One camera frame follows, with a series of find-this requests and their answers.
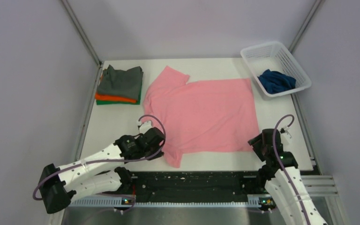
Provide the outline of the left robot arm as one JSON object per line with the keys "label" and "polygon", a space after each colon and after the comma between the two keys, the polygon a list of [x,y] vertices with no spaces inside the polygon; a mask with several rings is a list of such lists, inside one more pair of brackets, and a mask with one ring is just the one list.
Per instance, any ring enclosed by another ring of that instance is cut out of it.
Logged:
{"label": "left robot arm", "polygon": [[124,165],[163,156],[166,130],[158,118],[150,117],[160,127],[155,127],[151,120],[139,120],[139,133],[136,135],[123,135],[97,153],[78,161],[45,166],[33,191],[33,199],[43,202],[47,214],[54,214],[84,197],[103,192],[129,192],[132,178]]}

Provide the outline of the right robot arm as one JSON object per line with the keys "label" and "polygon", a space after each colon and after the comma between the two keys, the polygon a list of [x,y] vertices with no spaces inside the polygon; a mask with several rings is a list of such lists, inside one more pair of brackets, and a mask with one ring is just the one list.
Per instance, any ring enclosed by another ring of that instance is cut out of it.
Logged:
{"label": "right robot arm", "polygon": [[288,225],[327,224],[302,182],[295,157],[283,150],[280,131],[264,129],[248,144],[264,162],[258,170],[256,187],[260,192],[268,193],[270,198],[261,201],[261,210],[279,210]]}

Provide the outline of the pink t shirt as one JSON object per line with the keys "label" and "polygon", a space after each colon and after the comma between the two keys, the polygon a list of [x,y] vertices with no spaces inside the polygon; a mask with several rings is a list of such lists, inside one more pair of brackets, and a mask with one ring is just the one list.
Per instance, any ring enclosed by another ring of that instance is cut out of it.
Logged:
{"label": "pink t shirt", "polygon": [[165,67],[143,102],[165,127],[167,163],[178,168],[190,153],[251,151],[248,141],[259,134],[251,80],[189,78]]}

